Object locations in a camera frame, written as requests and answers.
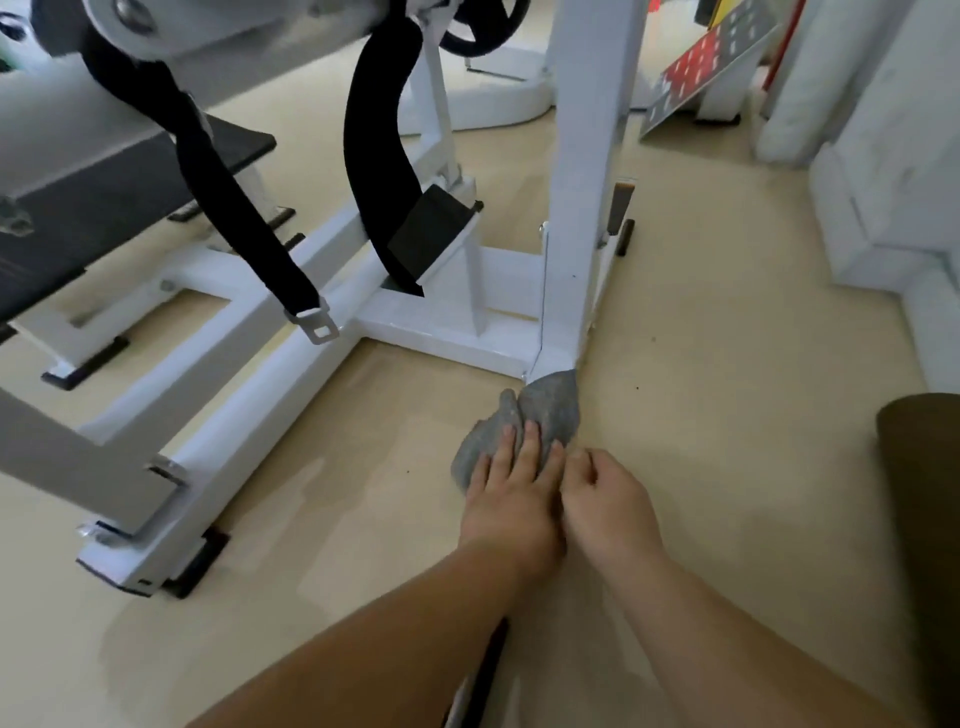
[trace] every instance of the black rubber foot pad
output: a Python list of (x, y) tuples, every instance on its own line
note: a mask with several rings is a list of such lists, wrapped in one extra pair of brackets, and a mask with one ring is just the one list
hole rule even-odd
[(723, 121), (722, 119), (694, 119), (693, 123), (698, 127), (738, 127), (741, 121), (743, 121), (743, 114), (738, 113), (730, 121)]
[(290, 251), (296, 248), (304, 240), (306, 240), (306, 235), (304, 235), (302, 232), (298, 232), (296, 235), (294, 235), (292, 238), (290, 238), (289, 240), (287, 240), (287, 242), (283, 244), (283, 248), (284, 250), (286, 250), (287, 253), (290, 253)]
[[(283, 223), (287, 222), (287, 220), (297, 214), (297, 211), (292, 207), (278, 207), (277, 210), (278, 212), (274, 216), (274, 219), (269, 223), (271, 230), (276, 230), (283, 225)], [(181, 207), (172, 215), (167, 215), (167, 220), (172, 223), (188, 223), (202, 212), (203, 210), (200, 209), (200, 206), (193, 202), (189, 205)]]
[(271, 230), (276, 230), (297, 214), (297, 211), (292, 207), (278, 207), (276, 210), (276, 215), (274, 215), (274, 218), (268, 223)]
[(57, 376), (50, 372), (44, 372), (40, 375), (40, 378), (47, 384), (53, 384), (64, 392), (70, 392), (87, 381), (92, 374), (100, 370), (101, 367), (129, 345), (130, 339), (126, 336), (117, 336), (112, 342), (107, 344), (104, 349), (100, 349), (97, 353), (93, 354), (86, 362), (67, 376)]
[(634, 236), (634, 228), (636, 223), (633, 220), (626, 220), (623, 223), (623, 228), (620, 231), (620, 239), (616, 242), (616, 255), (618, 257), (625, 257), (627, 254), (627, 249), (630, 247), (630, 240)]
[(228, 533), (224, 533), (216, 526), (211, 525), (204, 533), (204, 545), (200, 552), (180, 576), (176, 579), (167, 579), (164, 582), (163, 591), (177, 599), (186, 599), (190, 596), (229, 541), (230, 535)]

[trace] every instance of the tiled floor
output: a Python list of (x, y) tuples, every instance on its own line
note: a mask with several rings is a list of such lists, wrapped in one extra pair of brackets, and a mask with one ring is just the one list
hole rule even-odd
[[(651, 74), (696, 37), (681, 22), (689, 10), (672, 0), (652, 18)], [(540, 9), (525, 39), (543, 40), (548, 22)], [(340, 123), (351, 58), (355, 49), (221, 109), (276, 135), (264, 171), (278, 199), (300, 210), (292, 230), (311, 229), (348, 195)], [(458, 71), (451, 65), (452, 85), (476, 83)], [(647, 482), (677, 558), (913, 714), (909, 623), (873, 437), (880, 406), (923, 389), (898, 304), (830, 284), (805, 172), (754, 165), (749, 130), (678, 121), (641, 147), (636, 129), (624, 158), (638, 180), (636, 237), (583, 367), (581, 440)], [(488, 244), (536, 249), (552, 140), (549, 116), (458, 135), (487, 203)], [(88, 278), (105, 285), (181, 237), (151, 231)], [(81, 422), (215, 307), (177, 299), (70, 395), (38, 384), (43, 357), (14, 339), (0, 348), (0, 384)], [(233, 541), (184, 602), (129, 597), (90, 578), (72, 563), (82, 514), (0, 480), (0, 722), (174, 728), (427, 567), (456, 541), (462, 497), (449, 461), (513, 385), (362, 344), (230, 506)], [(673, 724), (575, 553), (516, 621), (487, 721), (501, 724)]]

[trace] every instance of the seat belt buckle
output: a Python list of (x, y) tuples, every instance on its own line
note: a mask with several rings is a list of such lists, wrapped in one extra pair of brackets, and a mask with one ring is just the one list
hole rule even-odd
[[(287, 317), (287, 321), (291, 324), (296, 324), (302, 328), (303, 333), (306, 334), (306, 337), (314, 346), (320, 346), (340, 336), (340, 330), (330, 317), (330, 306), (323, 296), (320, 297), (319, 308), (310, 308), (298, 314), (290, 313), (284, 308), (283, 315)], [(318, 335), (317, 331), (323, 328), (326, 329), (326, 333)]]

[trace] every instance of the right hand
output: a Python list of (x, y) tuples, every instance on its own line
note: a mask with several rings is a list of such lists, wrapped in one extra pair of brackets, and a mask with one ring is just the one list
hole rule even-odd
[(568, 530), (606, 576), (665, 557), (647, 489), (606, 450), (567, 456), (561, 496)]

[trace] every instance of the black strap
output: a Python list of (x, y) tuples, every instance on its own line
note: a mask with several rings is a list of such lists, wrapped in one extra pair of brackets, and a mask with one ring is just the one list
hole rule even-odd
[(284, 250), (267, 222), (224, 165), (203, 113), (160, 61), (134, 61), (93, 28), (84, 63), (103, 88), (153, 119), (176, 139), (180, 171), (213, 227), (291, 314), (320, 307), (320, 294)]
[(415, 296), (423, 289), (388, 246), (422, 194), (396, 123), (422, 45), (420, 26), (400, 12), (377, 26), (353, 72), (344, 119), (344, 163), (364, 230), (387, 273)]

